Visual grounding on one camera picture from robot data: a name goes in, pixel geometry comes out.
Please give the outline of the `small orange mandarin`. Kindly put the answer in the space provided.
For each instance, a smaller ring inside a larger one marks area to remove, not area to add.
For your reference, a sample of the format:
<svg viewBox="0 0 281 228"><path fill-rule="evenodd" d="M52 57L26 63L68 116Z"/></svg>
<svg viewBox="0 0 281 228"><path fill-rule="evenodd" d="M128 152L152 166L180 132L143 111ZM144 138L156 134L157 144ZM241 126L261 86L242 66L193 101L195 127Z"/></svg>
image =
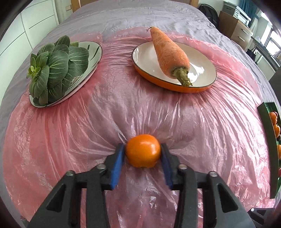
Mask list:
<svg viewBox="0 0 281 228"><path fill-rule="evenodd" d="M280 126L278 124L275 124L273 126L273 129L274 129L274 133L275 133L275 138L278 138L280 135Z"/></svg>

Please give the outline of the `green rectangular tray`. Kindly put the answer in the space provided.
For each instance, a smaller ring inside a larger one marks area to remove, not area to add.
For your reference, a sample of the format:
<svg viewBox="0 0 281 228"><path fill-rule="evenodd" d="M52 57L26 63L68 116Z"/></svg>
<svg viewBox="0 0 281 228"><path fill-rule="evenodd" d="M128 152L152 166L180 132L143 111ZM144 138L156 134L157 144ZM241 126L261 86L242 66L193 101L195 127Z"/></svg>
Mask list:
<svg viewBox="0 0 281 228"><path fill-rule="evenodd" d="M280 188L280 178L278 177L278 170L280 168L280 160L278 159L277 145L280 144L280 135L275 138L273 124L271 122L269 113L277 112L278 120L277 124L280 126L280 113L277 110L277 106L274 102L263 102L257 107L264 133L268 146L269 154L269 167L270 167L270 198L276 197L276 194Z"/></svg>

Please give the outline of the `green leafy vegetable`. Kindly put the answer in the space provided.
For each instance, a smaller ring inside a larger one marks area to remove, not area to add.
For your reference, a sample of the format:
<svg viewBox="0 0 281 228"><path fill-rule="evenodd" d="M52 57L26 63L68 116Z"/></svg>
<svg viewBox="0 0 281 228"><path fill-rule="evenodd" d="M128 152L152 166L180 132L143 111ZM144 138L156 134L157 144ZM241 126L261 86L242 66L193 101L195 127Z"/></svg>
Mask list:
<svg viewBox="0 0 281 228"><path fill-rule="evenodd" d="M29 95L34 104L46 106L61 99L73 79L85 73L88 65L88 49L71 42L67 35L31 54L26 77L31 79Z"/></svg>

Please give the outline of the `dark blue bag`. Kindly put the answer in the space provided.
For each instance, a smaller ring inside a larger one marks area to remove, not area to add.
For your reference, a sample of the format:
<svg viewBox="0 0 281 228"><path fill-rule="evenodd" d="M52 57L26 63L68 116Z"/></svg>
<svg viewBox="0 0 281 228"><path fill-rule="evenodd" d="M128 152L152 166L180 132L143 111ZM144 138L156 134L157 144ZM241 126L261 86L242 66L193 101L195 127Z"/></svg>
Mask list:
<svg viewBox="0 0 281 228"><path fill-rule="evenodd" d="M256 54L255 54L256 48L253 47L252 49L247 49L246 54L255 62L256 60Z"/></svg>

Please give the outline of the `wooden drawer cabinet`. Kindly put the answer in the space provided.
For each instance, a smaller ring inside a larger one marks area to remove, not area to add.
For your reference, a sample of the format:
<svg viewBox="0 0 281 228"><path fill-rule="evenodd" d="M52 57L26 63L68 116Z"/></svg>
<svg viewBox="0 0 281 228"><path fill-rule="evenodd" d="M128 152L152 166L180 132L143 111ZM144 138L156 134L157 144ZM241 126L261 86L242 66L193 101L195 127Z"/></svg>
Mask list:
<svg viewBox="0 0 281 228"><path fill-rule="evenodd" d="M219 32L237 43L243 50L247 49L253 32L234 16L220 11Z"/></svg>

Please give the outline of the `wooden headboard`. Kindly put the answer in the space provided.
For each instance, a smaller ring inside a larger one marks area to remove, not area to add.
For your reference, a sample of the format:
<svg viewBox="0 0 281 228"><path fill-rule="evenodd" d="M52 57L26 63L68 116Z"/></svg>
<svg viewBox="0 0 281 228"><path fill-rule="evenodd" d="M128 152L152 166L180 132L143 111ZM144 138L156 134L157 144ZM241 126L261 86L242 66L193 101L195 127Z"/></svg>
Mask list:
<svg viewBox="0 0 281 228"><path fill-rule="evenodd" d="M199 1L70 1L70 3L72 11L75 12L83 7L95 7L95 11L101 11L122 8L169 6L173 3L180 3L184 6L190 5L197 8Z"/></svg>

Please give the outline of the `orange rimmed white plate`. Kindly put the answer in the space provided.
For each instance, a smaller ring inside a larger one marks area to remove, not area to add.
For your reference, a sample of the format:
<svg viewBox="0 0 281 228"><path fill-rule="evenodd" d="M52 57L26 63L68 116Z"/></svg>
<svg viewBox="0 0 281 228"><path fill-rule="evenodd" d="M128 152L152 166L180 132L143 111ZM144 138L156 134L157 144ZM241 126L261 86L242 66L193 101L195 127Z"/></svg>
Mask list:
<svg viewBox="0 0 281 228"><path fill-rule="evenodd" d="M154 42L138 45L131 58L137 72L155 85L181 93L198 93L217 79L213 63L200 51L179 42L170 42L171 55Z"/></svg>

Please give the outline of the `black backpack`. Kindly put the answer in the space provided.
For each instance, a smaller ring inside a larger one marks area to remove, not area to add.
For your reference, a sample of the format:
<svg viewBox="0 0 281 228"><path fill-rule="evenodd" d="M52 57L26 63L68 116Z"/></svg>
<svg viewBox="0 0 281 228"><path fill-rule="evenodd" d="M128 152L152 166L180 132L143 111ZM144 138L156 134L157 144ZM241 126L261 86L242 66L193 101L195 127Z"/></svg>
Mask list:
<svg viewBox="0 0 281 228"><path fill-rule="evenodd" d="M206 17L207 19L217 28L219 29L219 16L216 10L208 5L208 4L201 4L198 8Z"/></svg>

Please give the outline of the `silver printer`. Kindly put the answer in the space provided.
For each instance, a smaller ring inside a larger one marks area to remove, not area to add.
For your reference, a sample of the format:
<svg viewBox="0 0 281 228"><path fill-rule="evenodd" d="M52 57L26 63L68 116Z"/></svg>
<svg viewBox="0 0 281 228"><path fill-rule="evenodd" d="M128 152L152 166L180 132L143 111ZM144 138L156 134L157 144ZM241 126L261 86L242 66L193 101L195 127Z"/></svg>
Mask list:
<svg viewBox="0 0 281 228"><path fill-rule="evenodd" d="M240 20L247 27L249 26L251 18L239 6L236 6L228 1L224 1L222 11Z"/></svg>

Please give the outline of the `patterned white plate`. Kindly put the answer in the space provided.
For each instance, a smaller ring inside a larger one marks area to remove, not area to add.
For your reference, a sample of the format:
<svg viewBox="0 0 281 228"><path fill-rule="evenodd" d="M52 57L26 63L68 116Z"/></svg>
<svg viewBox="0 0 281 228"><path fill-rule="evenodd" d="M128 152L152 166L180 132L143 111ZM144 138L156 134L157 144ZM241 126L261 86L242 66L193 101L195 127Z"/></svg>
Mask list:
<svg viewBox="0 0 281 228"><path fill-rule="evenodd" d="M90 79L101 58L102 47L93 41L71 42L63 36L44 45L30 59L31 104L42 108L68 99Z"/></svg>

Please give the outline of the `orange mandarin tray middle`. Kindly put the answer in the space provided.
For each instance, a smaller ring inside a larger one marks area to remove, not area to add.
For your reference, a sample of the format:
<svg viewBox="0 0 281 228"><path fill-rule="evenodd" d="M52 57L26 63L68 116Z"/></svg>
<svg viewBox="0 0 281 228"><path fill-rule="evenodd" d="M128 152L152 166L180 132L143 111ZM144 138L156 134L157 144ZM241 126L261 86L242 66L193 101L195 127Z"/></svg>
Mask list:
<svg viewBox="0 0 281 228"><path fill-rule="evenodd" d="M280 144L277 145L277 151L278 151L278 159L280 160L281 159L281 145Z"/></svg>

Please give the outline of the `glass desk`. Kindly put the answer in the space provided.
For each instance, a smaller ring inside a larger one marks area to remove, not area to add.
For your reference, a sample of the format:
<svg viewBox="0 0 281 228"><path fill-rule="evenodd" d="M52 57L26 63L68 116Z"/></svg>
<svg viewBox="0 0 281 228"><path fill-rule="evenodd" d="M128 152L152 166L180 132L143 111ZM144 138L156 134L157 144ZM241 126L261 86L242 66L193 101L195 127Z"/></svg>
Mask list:
<svg viewBox="0 0 281 228"><path fill-rule="evenodd" d="M274 55L270 54L269 51L257 41L254 37L251 37L254 48L259 51L259 53L266 59L266 61L270 64L270 66L277 71L280 68L280 60L278 60Z"/></svg>

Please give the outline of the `orange persimmon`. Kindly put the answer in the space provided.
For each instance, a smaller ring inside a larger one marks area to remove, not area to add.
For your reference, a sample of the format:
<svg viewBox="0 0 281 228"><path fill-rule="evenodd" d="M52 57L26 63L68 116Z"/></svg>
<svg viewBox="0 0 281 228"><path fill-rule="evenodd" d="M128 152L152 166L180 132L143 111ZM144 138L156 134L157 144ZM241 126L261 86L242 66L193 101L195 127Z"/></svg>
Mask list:
<svg viewBox="0 0 281 228"><path fill-rule="evenodd" d="M149 134L131 138L126 145L128 162L136 168L153 168L161 156L161 145Z"/></svg>

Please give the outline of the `white wardrobe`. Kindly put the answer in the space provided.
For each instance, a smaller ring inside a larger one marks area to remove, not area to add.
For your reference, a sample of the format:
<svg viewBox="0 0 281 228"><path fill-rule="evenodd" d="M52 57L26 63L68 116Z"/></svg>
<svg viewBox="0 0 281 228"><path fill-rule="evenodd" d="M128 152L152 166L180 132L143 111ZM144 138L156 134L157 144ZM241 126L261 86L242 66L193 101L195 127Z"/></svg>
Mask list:
<svg viewBox="0 0 281 228"><path fill-rule="evenodd" d="M1 98L31 51L59 25L55 1L32 1L1 40Z"/></svg>

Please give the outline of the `orange carrot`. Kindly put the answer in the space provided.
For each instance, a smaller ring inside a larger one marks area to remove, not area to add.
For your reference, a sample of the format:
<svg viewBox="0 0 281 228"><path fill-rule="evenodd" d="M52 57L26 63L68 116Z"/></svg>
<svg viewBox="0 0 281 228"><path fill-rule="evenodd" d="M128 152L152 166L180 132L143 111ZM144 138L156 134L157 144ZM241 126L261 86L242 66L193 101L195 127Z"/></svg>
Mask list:
<svg viewBox="0 0 281 228"><path fill-rule="evenodd" d="M157 27L148 28L162 72L177 79L183 87L192 86L188 77L190 62L186 53Z"/></svg>

